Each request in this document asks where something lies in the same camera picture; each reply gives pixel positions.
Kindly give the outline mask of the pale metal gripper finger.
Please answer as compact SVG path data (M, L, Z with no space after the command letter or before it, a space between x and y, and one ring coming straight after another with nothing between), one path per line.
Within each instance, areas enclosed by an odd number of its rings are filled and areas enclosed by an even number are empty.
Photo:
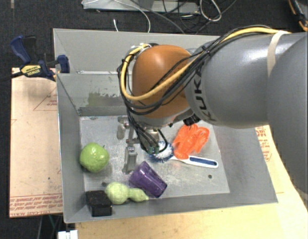
M138 153L135 149L135 144L139 143L137 139L127 140L127 147L125 148L124 166L122 172L129 174L134 171L137 165Z
M126 130L130 129L130 122L127 116L118 117L117 139L121 140L125 137Z

